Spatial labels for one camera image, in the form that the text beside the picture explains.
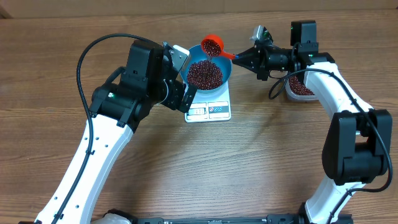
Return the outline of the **red adzuki beans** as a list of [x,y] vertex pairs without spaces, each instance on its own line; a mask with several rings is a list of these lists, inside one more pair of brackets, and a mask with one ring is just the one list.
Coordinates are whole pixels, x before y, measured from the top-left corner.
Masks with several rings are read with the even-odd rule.
[[[212,57],[219,57],[223,51],[214,40],[206,39],[201,45],[209,58],[193,62],[187,73],[187,82],[200,90],[212,90],[223,83],[223,74],[219,66],[211,61]],[[251,47],[237,55],[229,57],[232,64],[248,69],[257,75],[258,80],[266,81],[273,70],[281,72],[295,72],[299,69],[294,50],[274,47],[270,43],[262,43]]]

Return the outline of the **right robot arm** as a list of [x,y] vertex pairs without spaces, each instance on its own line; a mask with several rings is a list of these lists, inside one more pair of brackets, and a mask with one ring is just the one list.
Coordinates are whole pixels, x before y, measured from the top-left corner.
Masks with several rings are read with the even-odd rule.
[[325,177],[297,214],[266,216],[266,223],[351,223],[342,208],[356,192],[367,192],[368,184],[385,175],[393,179],[389,154],[392,116],[376,110],[348,85],[333,57],[319,50],[315,21],[293,21],[290,48],[274,45],[270,32],[259,26],[254,45],[237,54],[232,62],[265,81],[271,72],[284,73],[271,87],[269,98],[277,97],[288,80],[297,77],[318,99],[331,124],[322,150]]

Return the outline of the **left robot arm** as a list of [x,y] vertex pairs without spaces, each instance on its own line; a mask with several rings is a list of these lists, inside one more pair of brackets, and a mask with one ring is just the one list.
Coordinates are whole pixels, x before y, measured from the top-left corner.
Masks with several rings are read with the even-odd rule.
[[153,106],[186,113],[196,93],[177,80],[189,50],[135,40],[127,64],[95,89],[85,105],[86,128],[53,197],[34,223],[89,223],[110,170]]

